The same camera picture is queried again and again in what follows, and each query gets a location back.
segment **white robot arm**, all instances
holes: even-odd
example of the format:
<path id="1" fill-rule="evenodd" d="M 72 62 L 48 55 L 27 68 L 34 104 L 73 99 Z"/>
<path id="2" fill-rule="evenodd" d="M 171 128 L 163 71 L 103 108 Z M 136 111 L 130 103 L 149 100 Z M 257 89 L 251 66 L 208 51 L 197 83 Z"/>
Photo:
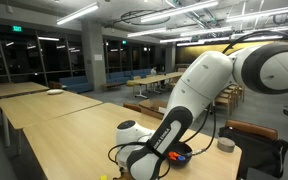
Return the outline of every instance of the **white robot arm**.
<path id="1" fill-rule="evenodd" d="M 155 180 L 170 146 L 179 142 L 205 107 L 234 80 L 259 93 L 287 93 L 288 43 L 248 47 L 230 58 L 215 51 L 203 53 L 190 65 L 173 89 L 161 125 L 154 134 L 149 135 L 148 140 L 144 140 L 144 146 L 120 150 L 124 152 L 122 159 L 117 155 L 121 160 L 119 165 L 127 169 L 134 179 Z M 119 134 L 125 130 L 138 132 L 134 124 L 118 128 L 117 144 L 121 141 Z M 134 137 L 149 134 L 147 129 L 139 129 L 143 133 L 134 134 Z"/>

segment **ceiling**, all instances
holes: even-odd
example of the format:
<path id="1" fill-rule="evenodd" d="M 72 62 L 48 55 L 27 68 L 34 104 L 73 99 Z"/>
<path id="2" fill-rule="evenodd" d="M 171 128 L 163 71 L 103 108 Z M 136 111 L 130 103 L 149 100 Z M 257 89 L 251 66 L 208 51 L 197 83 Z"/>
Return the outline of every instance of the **ceiling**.
<path id="1" fill-rule="evenodd" d="M 20 7 L 24 9 L 34 10 L 38 12 L 53 14 L 59 18 L 75 12 L 94 2 L 100 3 L 100 8 L 85 17 L 97 20 L 102 23 L 104 27 L 126 30 L 129 32 L 138 32 L 151 29 L 166 27 L 168 31 L 163 34 L 155 34 L 155 37 L 161 39 L 179 37 L 181 32 L 202 29 L 200 25 L 191 18 L 190 14 L 181 14 L 171 17 L 167 22 L 159 23 L 157 25 L 134 25 L 140 24 L 139 18 L 134 18 L 129 22 L 120 21 L 123 14 L 130 11 L 147 10 L 142 14 L 158 11 L 162 9 L 172 8 L 165 0 L 60 0 L 60 3 L 55 3 L 54 0 L 8 0 L 11 6 Z M 168 0 L 179 1 L 181 5 L 187 6 L 200 2 L 201 0 Z M 261 11 L 281 8 L 288 6 L 288 0 L 218 0 L 217 6 L 195 11 L 199 16 L 200 21 L 205 25 L 205 28 L 226 27 L 232 26 L 235 30 L 254 29 L 263 27 L 277 26 L 273 23 L 272 17 L 259 18 L 256 26 L 255 19 L 249 19 L 244 22 L 227 23 L 225 19 L 227 16 L 241 15 L 243 4 L 245 2 L 245 14 L 257 12 L 260 9 L 261 1 L 264 1 Z M 6 0 L 0 0 L 0 3 L 5 4 Z M 288 16 L 277 16 L 277 20 L 284 20 Z"/>

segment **white plate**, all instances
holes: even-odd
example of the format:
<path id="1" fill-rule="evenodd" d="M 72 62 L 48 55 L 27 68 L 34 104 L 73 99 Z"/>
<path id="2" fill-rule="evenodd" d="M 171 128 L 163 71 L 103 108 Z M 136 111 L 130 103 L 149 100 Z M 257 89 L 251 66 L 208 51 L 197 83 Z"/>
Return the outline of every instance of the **white plate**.
<path id="1" fill-rule="evenodd" d="M 63 89 L 51 89 L 47 91 L 47 94 L 49 95 L 54 95 L 54 94 L 61 94 L 63 91 Z"/>

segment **floor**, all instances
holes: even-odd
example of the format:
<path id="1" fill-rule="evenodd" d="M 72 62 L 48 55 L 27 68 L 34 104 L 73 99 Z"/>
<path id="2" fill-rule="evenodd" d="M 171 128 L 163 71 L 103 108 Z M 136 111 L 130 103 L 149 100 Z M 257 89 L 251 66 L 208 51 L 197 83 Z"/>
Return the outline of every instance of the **floor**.
<path id="1" fill-rule="evenodd" d="M 122 86 L 121 88 L 111 88 L 107 91 L 92 91 L 85 93 L 92 96 L 95 99 L 103 102 L 111 102 L 117 105 L 122 105 L 124 102 L 138 103 L 143 98 L 135 98 L 132 94 L 133 89 L 131 87 Z M 163 92 L 161 95 L 153 92 L 146 93 L 150 99 L 160 99 L 168 101 L 170 92 Z M 222 107 L 217 108 L 217 128 L 223 127 L 227 119 L 235 119 L 246 121 L 261 126 L 270 127 L 276 129 L 279 132 L 279 137 L 288 141 L 288 117 L 282 112 L 283 109 L 288 109 L 288 94 L 284 95 L 263 95 L 254 93 L 246 89 L 245 101 L 240 102 L 238 108 L 233 111 L 230 117 L 226 115 L 226 109 Z M 197 130 L 201 125 L 202 114 L 190 127 L 192 130 Z M 213 130 L 213 115 L 208 117 L 208 121 L 205 127 L 202 129 L 202 133 L 211 135 Z M 1 139 L 3 139 L 2 128 L 0 128 Z M 16 132 L 11 131 L 11 142 L 15 142 Z M 39 180 L 42 177 L 42 171 L 39 164 L 32 153 L 32 150 L 23 137 L 23 151 L 22 155 L 16 156 L 15 146 L 12 145 L 6 149 L 8 157 L 10 158 L 16 174 L 19 180 Z M 284 176 L 283 180 L 288 180 L 288 152 L 285 158 Z"/>

